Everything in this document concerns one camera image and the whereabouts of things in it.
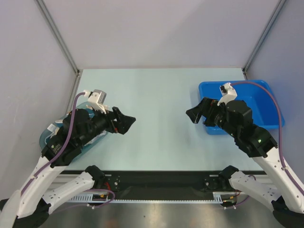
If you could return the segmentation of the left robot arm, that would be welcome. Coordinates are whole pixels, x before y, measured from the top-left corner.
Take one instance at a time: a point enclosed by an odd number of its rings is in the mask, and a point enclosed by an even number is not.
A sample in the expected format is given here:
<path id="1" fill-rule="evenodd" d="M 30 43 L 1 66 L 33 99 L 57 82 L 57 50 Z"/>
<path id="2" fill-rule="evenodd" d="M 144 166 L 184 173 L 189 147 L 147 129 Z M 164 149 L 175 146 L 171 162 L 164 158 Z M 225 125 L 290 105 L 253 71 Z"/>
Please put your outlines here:
<path id="1" fill-rule="evenodd" d="M 103 171 L 88 166 L 75 179 L 48 190 L 55 178 L 64 171 L 83 148 L 104 132 L 125 134 L 135 117 L 121 113 L 117 107 L 111 111 L 74 109 L 64 119 L 63 125 L 41 152 L 33 172 L 20 190 L 0 202 L 2 228 L 38 228 L 62 204 L 87 190 L 100 190 L 112 194 Z"/>

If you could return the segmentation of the lavender white cloth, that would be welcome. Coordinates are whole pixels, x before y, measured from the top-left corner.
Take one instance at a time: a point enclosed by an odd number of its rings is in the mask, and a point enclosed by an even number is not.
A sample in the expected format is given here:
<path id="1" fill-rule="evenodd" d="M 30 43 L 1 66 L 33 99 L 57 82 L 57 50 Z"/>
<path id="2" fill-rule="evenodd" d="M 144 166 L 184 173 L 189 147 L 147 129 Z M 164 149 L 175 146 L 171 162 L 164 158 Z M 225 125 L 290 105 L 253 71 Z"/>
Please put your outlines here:
<path id="1" fill-rule="evenodd" d="M 41 149 L 43 149 L 47 145 L 49 140 L 57 134 L 57 132 L 59 131 L 59 128 L 61 126 L 63 126 L 64 117 L 67 117 L 67 114 L 65 116 L 63 116 L 61 119 L 55 120 L 53 123 L 51 123 L 41 134 L 40 139 L 39 139 L 39 145 L 40 145 Z M 84 148 L 95 145 L 100 140 L 102 140 L 106 135 L 107 135 L 107 132 L 103 131 L 98 136 L 96 136 L 91 141 L 89 141 L 87 144 L 85 144 Z"/>

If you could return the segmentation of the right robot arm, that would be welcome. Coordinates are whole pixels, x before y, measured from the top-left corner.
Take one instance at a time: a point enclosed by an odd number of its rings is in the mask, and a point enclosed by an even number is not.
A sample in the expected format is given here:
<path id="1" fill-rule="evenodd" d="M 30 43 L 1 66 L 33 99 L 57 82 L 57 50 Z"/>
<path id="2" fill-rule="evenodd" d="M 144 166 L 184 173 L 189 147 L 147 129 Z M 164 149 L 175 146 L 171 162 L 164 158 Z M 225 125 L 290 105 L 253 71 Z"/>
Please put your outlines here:
<path id="1" fill-rule="evenodd" d="M 232 136 L 236 146 L 264 170 L 276 187 L 267 187 L 228 166 L 219 174 L 221 189 L 229 191 L 234 188 L 246 193 L 266 206 L 285 228 L 304 226 L 304 196 L 283 169 L 277 142 L 268 130 L 253 123 L 252 110 L 245 101 L 221 104 L 205 97 L 197 106 L 187 110 L 186 115 L 195 124 L 204 117 L 206 126 L 218 126 Z"/>

